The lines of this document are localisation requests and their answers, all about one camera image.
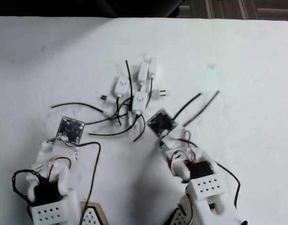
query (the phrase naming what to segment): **dark floor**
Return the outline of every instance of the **dark floor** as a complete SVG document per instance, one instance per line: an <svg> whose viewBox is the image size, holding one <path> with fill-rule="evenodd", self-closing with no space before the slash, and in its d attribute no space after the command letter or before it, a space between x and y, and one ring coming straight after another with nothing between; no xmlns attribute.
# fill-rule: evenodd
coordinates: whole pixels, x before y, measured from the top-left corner
<svg viewBox="0 0 288 225"><path fill-rule="evenodd" d="M177 17L288 20L288 0L185 0Z"/></svg>

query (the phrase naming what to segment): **perforated plastic bracket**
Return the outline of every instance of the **perforated plastic bracket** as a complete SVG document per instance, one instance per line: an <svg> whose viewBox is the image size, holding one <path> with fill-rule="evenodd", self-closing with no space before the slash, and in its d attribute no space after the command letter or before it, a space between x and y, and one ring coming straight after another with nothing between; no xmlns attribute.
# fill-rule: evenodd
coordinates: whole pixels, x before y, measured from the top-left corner
<svg viewBox="0 0 288 225"><path fill-rule="evenodd" d="M76 191L71 189L61 201L31 208L34 225L76 225L81 212Z"/></svg>
<svg viewBox="0 0 288 225"><path fill-rule="evenodd" d="M225 192L225 187L217 174L192 179L188 187L189 194L194 200Z"/></svg>
<svg viewBox="0 0 288 225"><path fill-rule="evenodd" d="M31 208L34 225L49 225L69 220L69 197L59 202Z"/></svg>
<svg viewBox="0 0 288 225"><path fill-rule="evenodd" d="M82 225L102 225L93 208L88 208L84 213Z"/></svg>

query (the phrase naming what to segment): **circuit board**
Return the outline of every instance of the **circuit board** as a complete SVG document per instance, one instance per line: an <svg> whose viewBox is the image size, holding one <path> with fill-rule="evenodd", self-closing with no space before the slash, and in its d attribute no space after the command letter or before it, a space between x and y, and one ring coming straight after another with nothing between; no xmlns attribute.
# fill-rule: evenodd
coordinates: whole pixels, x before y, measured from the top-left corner
<svg viewBox="0 0 288 225"><path fill-rule="evenodd" d="M177 126L177 123L164 109L160 109L147 121L147 125L160 139L162 139Z"/></svg>
<svg viewBox="0 0 288 225"><path fill-rule="evenodd" d="M56 139L79 144L83 134L84 122L63 116L59 126Z"/></svg>

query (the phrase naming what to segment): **black wire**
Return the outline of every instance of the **black wire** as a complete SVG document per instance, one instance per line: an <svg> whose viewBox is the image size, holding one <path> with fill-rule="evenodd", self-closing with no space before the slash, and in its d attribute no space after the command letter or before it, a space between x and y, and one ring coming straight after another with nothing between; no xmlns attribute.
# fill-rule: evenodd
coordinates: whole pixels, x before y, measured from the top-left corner
<svg viewBox="0 0 288 225"><path fill-rule="evenodd" d="M29 215L30 219L33 221L32 215L31 215L31 212L30 212L30 207L31 207L31 205L28 204L27 208L26 208L26 211L27 211L27 214Z"/></svg>
<svg viewBox="0 0 288 225"><path fill-rule="evenodd" d="M130 129L132 129L132 127L135 125L135 123L136 123L138 118L139 118L139 116L137 116L135 118L135 121L133 122L133 124L130 127L128 127L127 129L125 129L125 130L123 130L123 131L121 131L119 133L115 133L115 134L92 134L92 133L89 133L89 135L94 135L94 136L115 136L115 135L123 134L123 133L129 131Z"/></svg>
<svg viewBox="0 0 288 225"><path fill-rule="evenodd" d="M186 140L186 139L182 139L182 138L177 138L177 140L181 141L181 142L192 144L195 148L198 148L198 146L192 141L189 141L189 140Z"/></svg>
<svg viewBox="0 0 288 225"><path fill-rule="evenodd" d="M120 109L122 108L122 106L123 106L128 100L130 100L130 98L125 99L125 100L121 103L121 105L119 106L119 111L120 111ZM116 116L116 115L117 115L117 111L116 111L112 116L110 116L110 117L108 117L108 118L106 118L106 119L104 119L104 120L99 120L99 121L95 121L95 122L86 123L86 125L91 125L91 124L95 124L95 123L101 123L101 122L107 121L107 120L112 120L112 119L114 119L114 116Z"/></svg>
<svg viewBox="0 0 288 225"><path fill-rule="evenodd" d="M117 97L117 99L116 99L116 107L117 107L117 119L118 119L120 126L122 126L121 121L120 121L120 117L119 117L119 97Z"/></svg>
<svg viewBox="0 0 288 225"><path fill-rule="evenodd" d="M238 183L237 191L236 191L236 194L235 194L235 200L234 200L234 205L237 208L237 200L238 200L238 195L239 195L241 183L238 180L238 178L232 172L230 172L227 168L225 168L223 165L219 164L218 162L216 162L216 163L217 163L218 166L220 166L222 169L224 169L226 172L228 172Z"/></svg>
<svg viewBox="0 0 288 225"><path fill-rule="evenodd" d="M213 97L210 99L210 101L190 120L188 120L183 126L187 126L189 123L191 123L193 120L195 120L208 106L209 104L216 98L216 96L220 93L220 91L216 91L216 93L213 95Z"/></svg>
<svg viewBox="0 0 288 225"><path fill-rule="evenodd" d="M144 133L144 131L145 131L145 126L146 126L145 119L144 119L144 116L143 116L142 114L141 114L140 116L142 117L144 127L143 127L143 130L142 130L142 132L140 133L140 135L135 138L134 142L136 142L136 141L143 135L143 133Z"/></svg>
<svg viewBox="0 0 288 225"><path fill-rule="evenodd" d="M126 63L127 71L128 71L128 73L129 73L129 86L130 86L130 103L129 103L129 110L131 111L131 110L132 110L132 107L133 107L133 84L132 84L132 81L131 81L131 75L130 75L130 71L129 71L129 63L127 62L127 60L125 60L125 63Z"/></svg>
<svg viewBox="0 0 288 225"><path fill-rule="evenodd" d="M146 103L146 108L147 108L147 106L148 106L148 103L150 102L150 98L152 97L152 81L151 81L151 83L150 83L150 92L149 92L148 101L147 101L147 103Z"/></svg>
<svg viewBox="0 0 288 225"><path fill-rule="evenodd" d="M191 98L173 117L173 119L175 120L176 117L178 117L178 115L191 103L193 102L196 98L198 98L201 95L201 93L198 93L197 95L195 95L193 98Z"/></svg>
<svg viewBox="0 0 288 225"><path fill-rule="evenodd" d="M86 104L86 103L82 103L82 102L66 102L66 103L62 103L62 104L58 104L58 105L53 105L51 106L51 108L56 108L56 107L59 107L59 106L63 106L63 105L84 105L84 106L87 106L87 107L90 107L92 109L95 109L101 113L103 113L103 110L102 109L99 109L95 106L92 106L92 105L89 105L89 104Z"/></svg>
<svg viewBox="0 0 288 225"><path fill-rule="evenodd" d="M120 116L117 116L117 117L123 117L123 116L126 116L128 113L124 113ZM106 118L106 119L103 119L103 120L98 120L98 121L95 121L95 122L90 122L90 123L86 123L85 125L92 125L92 124L96 124L96 123L101 123L101 122L104 122L104 121L107 121L107 120L114 120L116 118L114 118L114 115Z"/></svg>
<svg viewBox="0 0 288 225"><path fill-rule="evenodd" d="M37 171L34 170L18 170L14 173L13 177L12 177L12 185L13 185L13 191L18 194L22 199L24 199L28 205L32 205L31 201L28 199L28 197L26 195L23 195L20 191L18 191L18 189L16 188L16 176L20 173L31 173L33 175L35 175L40 184L45 184L47 183L47 178L42 177L41 174L39 174Z"/></svg>
<svg viewBox="0 0 288 225"><path fill-rule="evenodd" d="M90 197L91 197L91 194L92 194L93 185L94 185L94 178L95 178L96 168L97 168L97 164L98 164L98 160L99 160L99 156L100 156L100 152L101 152L101 144L99 142L88 142L88 143L84 143L84 144L79 144L77 146L82 147L82 146L89 145L89 144L97 144L99 146L99 149L98 149L98 154L97 154L97 157L96 157L96 162L95 162L95 166L94 166L94 170L93 170L93 175L92 175L91 187L90 187L89 195L88 195L88 198L87 198L86 203L84 205L83 213L82 213L82 216L80 217L80 220L79 220L79 225L81 225L83 223L83 216L84 216L84 213L86 212L86 210L88 208L89 200L90 200Z"/></svg>
<svg viewBox="0 0 288 225"><path fill-rule="evenodd" d="M189 222L187 223L187 225L190 225L192 223L192 220L193 220L193 206L192 206L190 195L186 194L186 196L189 199L189 203L190 203L190 207L191 207L191 218L190 218Z"/></svg>

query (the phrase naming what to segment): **white table surface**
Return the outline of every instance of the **white table surface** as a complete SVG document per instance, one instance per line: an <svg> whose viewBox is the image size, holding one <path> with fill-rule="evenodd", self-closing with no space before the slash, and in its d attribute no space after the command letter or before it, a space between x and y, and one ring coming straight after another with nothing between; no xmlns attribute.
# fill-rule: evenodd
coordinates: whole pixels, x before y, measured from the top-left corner
<svg viewBox="0 0 288 225"><path fill-rule="evenodd" d="M135 73L150 57L159 60L154 86L169 96L151 101L145 118L161 107L174 115L203 92L178 117L184 122L220 90L189 130L240 179L244 219L288 224L288 22L28 17L0 17L0 224L31 224L11 177L35 162L61 116L104 118L83 106L49 106L82 101L111 112L99 97L110 93L116 77L127 77L125 59ZM82 137L102 144L91 201L111 225L161 225L185 186L172 177L149 129L136 143L128 134L87 135L121 130L110 125L88 127ZM96 153L85 147L81 161L93 166ZM226 178L234 195L236 183ZM18 179L25 190L24 177ZM81 183L81 197L89 183Z"/></svg>

